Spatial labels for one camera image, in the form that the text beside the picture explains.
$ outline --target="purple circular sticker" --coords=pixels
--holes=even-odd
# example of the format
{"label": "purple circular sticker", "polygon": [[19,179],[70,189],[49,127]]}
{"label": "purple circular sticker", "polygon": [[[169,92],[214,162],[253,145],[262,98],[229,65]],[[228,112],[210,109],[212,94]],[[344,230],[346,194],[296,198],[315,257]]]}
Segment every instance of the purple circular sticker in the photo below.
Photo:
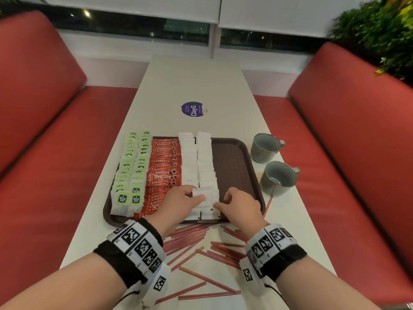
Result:
{"label": "purple circular sticker", "polygon": [[202,116],[204,112],[202,110],[202,103],[199,102],[187,102],[182,105],[182,113],[188,116]]}

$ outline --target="cable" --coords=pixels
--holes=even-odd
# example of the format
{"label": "cable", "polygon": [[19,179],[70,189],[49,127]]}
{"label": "cable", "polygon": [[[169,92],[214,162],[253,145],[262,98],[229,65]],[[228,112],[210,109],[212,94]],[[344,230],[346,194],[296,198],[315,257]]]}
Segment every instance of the cable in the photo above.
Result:
{"label": "cable", "polygon": [[288,306],[288,303],[284,300],[284,298],[281,296],[281,294],[278,292],[278,290],[276,290],[274,287],[268,285],[268,284],[264,284],[265,287],[267,288],[271,288],[273,291],[275,291],[282,299],[283,302],[285,302],[285,304]]}
{"label": "cable", "polygon": [[114,306],[114,308],[126,297],[130,296],[130,295],[139,295],[140,291],[131,291],[130,293],[127,293],[125,296],[123,296]]}

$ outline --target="white table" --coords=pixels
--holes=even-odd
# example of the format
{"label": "white table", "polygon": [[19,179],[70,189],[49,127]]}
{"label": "white table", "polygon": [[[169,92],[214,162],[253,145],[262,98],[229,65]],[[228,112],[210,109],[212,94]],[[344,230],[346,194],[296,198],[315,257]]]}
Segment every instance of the white table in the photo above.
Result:
{"label": "white table", "polygon": [[[201,117],[190,117],[182,113],[186,102],[197,101],[206,105],[208,112]],[[113,145],[96,187],[82,216],[76,233],[62,262],[62,267],[90,253],[106,235],[113,231],[102,216],[107,193],[121,156],[123,142],[129,131],[148,129],[154,136],[177,136],[178,132],[204,131],[212,137],[237,138],[251,147],[253,136],[269,133],[268,127],[247,82],[234,64],[212,60],[188,60],[174,57],[155,57],[146,71],[131,108]],[[282,161],[280,154],[275,160]],[[263,164],[253,162],[258,178],[264,170]],[[264,195],[266,203],[269,196]],[[299,244],[316,261],[334,272],[304,204],[293,187],[281,197],[274,198],[266,219],[281,223],[298,240]],[[208,231],[199,244],[209,248],[211,240],[235,242],[222,233],[219,225]],[[241,271],[226,266],[208,257],[196,255],[184,267],[208,276],[242,295],[178,301],[177,298],[163,302],[154,309],[288,309],[273,291],[261,297],[252,296],[244,286]],[[174,293],[195,285],[201,280],[182,271],[171,274],[173,285],[168,293]],[[221,292],[210,284],[190,294]],[[116,309],[135,309],[134,297],[121,303]]]}

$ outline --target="white roller blind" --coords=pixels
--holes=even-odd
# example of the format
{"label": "white roller blind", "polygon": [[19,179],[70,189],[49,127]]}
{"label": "white roller blind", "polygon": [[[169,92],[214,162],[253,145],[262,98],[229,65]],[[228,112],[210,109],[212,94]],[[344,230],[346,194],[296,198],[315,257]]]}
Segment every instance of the white roller blind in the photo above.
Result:
{"label": "white roller blind", "polygon": [[222,0],[219,26],[325,37],[343,11],[368,0]]}
{"label": "white roller blind", "polygon": [[217,23],[220,0],[46,0],[52,5]]}

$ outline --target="seat backrest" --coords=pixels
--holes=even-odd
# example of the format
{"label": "seat backrest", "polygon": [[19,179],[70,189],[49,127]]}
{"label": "seat backrest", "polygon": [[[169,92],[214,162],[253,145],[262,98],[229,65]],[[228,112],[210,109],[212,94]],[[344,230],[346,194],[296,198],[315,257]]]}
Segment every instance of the seat backrest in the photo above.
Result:
{"label": "seat backrest", "polygon": [[375,69],[326,43],[289,95],[413,267],[413,89]]}
{"label": "seat backrest", "polygon": [[0,173],[86,82],[38,11],[0,20]]}

